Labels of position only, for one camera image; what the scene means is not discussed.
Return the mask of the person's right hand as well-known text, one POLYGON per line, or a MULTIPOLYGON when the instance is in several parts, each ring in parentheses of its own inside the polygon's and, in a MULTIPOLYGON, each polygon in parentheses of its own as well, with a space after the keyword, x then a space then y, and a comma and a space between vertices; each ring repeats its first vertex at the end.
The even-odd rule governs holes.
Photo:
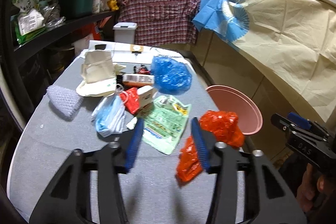
POLYGON ((335 191, 335 184, 329 181, 326 176, 322 174, 316 180, 313 174, 313 166, 308 164, 303 174, 302 183, 297 190, 296 200, 304 213, 307 213, 313 207, 313 198, 317 192, 329 196, 335 191))

